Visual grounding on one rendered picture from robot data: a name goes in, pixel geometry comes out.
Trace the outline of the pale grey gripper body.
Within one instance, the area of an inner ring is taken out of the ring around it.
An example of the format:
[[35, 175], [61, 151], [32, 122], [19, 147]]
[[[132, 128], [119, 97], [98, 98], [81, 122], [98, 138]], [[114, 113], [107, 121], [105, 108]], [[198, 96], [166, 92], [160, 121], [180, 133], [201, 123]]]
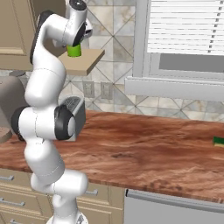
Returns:
[[65, 42], [65, 41], [61, 42], [61, 41], [53, 39], [52, 43], [55, 47], [66, 47], [67, 46], [67, 42]]

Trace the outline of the green cylindrical spray bottle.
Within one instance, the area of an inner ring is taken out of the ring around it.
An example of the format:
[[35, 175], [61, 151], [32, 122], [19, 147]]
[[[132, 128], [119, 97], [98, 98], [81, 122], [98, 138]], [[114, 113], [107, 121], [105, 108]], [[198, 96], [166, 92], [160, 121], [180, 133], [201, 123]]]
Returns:
[[76, 46], [70, 46], [68, 45], [66, 47], [67, 50], [67, 55], [69, 57], [80, 57], [81, 56], [81, 45], [76, 45]]

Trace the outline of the tan open cabinet door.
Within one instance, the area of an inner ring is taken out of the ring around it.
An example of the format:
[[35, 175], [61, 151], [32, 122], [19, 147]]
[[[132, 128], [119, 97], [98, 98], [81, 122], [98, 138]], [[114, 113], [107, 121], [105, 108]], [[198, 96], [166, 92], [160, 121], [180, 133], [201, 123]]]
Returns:
[[104, 54], [103, 49], [82, 49], [80, 57], [68, 57], [65, 52], [59, 56], [59, 59], [64, 64], [68, 75], [88, 76]]

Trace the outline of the green and yellow sponge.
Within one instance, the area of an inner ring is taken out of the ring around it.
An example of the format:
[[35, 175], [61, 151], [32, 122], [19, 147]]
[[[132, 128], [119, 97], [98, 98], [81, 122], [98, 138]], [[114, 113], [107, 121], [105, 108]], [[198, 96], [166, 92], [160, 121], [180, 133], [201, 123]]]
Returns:
[[215, 136], [213, 138], [213, 145], [224, 148], [224, 137]]

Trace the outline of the grey-brown rounded appliance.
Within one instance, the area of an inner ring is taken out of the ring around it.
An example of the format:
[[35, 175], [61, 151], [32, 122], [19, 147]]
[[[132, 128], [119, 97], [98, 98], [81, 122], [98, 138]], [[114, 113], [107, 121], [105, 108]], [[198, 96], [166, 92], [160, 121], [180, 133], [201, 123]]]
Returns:
[[0, 76], [0, 144], [7, 142], [12, 134], [11, 116], [26, 106], [25, 88], [18, 77]]

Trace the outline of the grey toaster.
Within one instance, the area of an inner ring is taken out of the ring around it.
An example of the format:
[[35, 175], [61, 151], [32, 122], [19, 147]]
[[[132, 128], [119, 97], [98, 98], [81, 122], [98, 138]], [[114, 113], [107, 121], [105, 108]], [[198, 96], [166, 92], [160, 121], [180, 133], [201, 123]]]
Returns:
[[66, 107], [72, 112], [74, 116], [75, 132], [69, 138], [69, 141], [75, 142], [86, 122], [86, 110], [85, 110], [84, 98], [81, 96], [70, 95], [62, 101], [61, 105], [66, 105]]

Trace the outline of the white window blinds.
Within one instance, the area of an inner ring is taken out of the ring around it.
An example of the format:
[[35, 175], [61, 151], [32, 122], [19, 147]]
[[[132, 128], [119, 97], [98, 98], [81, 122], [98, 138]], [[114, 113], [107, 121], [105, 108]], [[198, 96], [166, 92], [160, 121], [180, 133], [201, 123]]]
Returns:
[[151, 0], [148, 53], [224, 56], [224, 0]]

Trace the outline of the tan drawer front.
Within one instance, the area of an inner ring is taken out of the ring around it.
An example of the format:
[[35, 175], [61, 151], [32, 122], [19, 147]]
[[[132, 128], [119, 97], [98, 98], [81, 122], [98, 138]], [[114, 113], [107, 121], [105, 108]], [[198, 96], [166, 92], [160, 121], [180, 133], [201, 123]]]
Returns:
[[1, 208], [18, 210], [22, 213], [50, 217], [53, 214], [49, 199], [44, 194], [34, 192], [17, 192], [15, 190], [0, 189], [0, 198], [16, 203], [25, 202], [24, 206], [10, 206], [0, 203]]
[[3, 219], [7, 224], [10, 224], [10, 220], [12, 219], [23, 224], [46, 224], [46, 220], [40, 217], [7, 211], [1, 211], [0, 214], [3, 216]]
[[109, 187], [107, 185], [88, 183], [87, 191], [93, 191], [94, 189], [98, 190], [98, 194], [96, 196], [84, 193], [83, 195], [78, 197], [77, 200], [108, 206], [110, 202]]
[[6, 186], [18, 190], [27, 191], [30, 191], [32, 189], [30, 183], [30, 176], [28, 173], [0, 168], [0, 176], [9, 177], [10, 175], [13, 175], [14, 179], [12, 181], [0, 180], [0, 186]]
[[87, 217], [89, 224], [111, 224], [111, 212], [84, 203], [79, 204], [79, 209]]

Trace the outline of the grey dishwasher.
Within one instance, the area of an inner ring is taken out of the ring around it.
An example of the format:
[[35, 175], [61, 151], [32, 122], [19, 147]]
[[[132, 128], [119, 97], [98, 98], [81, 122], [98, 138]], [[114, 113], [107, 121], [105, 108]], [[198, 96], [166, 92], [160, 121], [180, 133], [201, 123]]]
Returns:
[[124, 224], [224, 224], [224, 204], [126, 189]]

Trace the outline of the tan wall cabinet door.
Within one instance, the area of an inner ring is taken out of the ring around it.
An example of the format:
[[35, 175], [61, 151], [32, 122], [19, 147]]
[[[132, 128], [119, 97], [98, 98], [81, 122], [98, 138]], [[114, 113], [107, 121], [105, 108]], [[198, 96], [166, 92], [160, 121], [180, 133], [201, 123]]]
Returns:
[[32, 69], [34, 31], [30, 0], [0, 0], [0, 69]]

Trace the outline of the grey wall outlet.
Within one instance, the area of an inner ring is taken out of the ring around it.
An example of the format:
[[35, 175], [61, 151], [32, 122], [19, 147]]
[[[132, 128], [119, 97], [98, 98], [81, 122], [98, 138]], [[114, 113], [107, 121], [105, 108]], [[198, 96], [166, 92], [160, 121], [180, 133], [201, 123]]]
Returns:
[[95, 97], [95, 84], [92, 81], [83, 81], [83, 93], [85, 97]]
[[113, 99], [113, 85], [111, 83], [101, 83], [101, 98], [107, 100]]

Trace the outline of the grey window frame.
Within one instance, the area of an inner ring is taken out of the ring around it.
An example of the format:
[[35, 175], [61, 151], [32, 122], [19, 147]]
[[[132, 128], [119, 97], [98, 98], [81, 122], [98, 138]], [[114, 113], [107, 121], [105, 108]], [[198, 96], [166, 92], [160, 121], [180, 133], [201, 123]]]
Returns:
[[127, 95], [224, 102], [224, 56], [147, 52], [151, 0], [136, 0], [133, 74]]

